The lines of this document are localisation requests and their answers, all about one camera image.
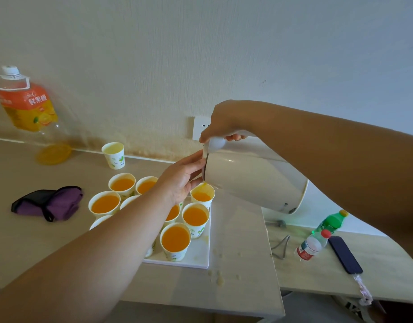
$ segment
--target wall outlet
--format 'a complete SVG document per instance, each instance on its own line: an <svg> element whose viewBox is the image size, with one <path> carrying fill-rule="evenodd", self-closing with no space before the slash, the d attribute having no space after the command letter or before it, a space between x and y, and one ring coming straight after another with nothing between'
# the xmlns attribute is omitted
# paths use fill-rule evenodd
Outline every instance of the wall outlet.
<svg viewBox="0 0 413 323"><path fill-rule="evenodd" d="M193 140L199 140L200 134L211 124L211 118L194 117Z"/></svg>

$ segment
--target red bottle cap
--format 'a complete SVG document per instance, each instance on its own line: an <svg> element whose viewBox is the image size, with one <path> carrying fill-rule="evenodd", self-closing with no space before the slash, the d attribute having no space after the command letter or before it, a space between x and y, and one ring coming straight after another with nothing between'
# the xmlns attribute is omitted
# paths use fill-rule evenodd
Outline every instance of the red bottle cap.
<svg viewBox="0 0 413 323"><path fill-rule="evenodd" d="M332 235L332 233L331 233L329 230L327 230L327 229L323 229L323 230L321 231L321 235L322 235L324 238L329 239L330 236Z"/></svg>

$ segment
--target purple bag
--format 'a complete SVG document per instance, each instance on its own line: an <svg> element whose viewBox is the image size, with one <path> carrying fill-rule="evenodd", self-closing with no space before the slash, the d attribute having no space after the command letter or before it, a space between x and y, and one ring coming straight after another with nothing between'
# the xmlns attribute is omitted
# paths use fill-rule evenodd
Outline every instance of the purple bag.
<svg viewBox="0 0 413 323"><path fill-rule="evenodd" d="M44 216L48 222L68 220L82 199L82 189L66 186L58 190L36 190L12 203L11 211L20 215Z"/></svg>

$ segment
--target desk surface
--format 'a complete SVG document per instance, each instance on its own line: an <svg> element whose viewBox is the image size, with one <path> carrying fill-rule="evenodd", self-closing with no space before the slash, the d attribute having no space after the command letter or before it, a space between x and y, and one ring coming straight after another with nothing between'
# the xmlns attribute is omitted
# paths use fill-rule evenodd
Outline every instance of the desk surface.
<svg viewBox="0 0 413 323"><path fill-rule="evenodd" d="M102 155L74 152L57 166L33 161L33 146L0 141L0 288L85 233L94 221L88 201L115 174L160 176L167 163L126 159L121 170ZM68 221L46 222L10 212L11 203L39 189L82 187L80 209ZM284 307L261 208L220 190L214 198L209 270L142 264L122 300L283 316ZM217 285L218 272L224 279Z"/></svg>
<svg viewBox="0 0 413 323"><path fill-rule="evenodd" d="M311 229L268 226L271 246L290 235L285 260L274 258L280 287L286 290L360 297L359 287L347 274L330 245L308 262L293 252ZM337 232L363 269L362 280L374 299L413 303L413 260L392 239L361 233ZM273 250L282 255L280 246Z"/></svg>

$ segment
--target white kettle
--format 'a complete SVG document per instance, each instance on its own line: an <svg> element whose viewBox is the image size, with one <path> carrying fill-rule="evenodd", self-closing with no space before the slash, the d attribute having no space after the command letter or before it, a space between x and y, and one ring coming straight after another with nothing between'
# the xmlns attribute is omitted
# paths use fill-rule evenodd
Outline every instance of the white kettle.
<svg viewBox="0 0 413 323"><path fill-rule="evenodd" d="M293 214L305 195L308 179L253 135L238 142L213 137L203 157L204 181L251 203Z"/></svg>

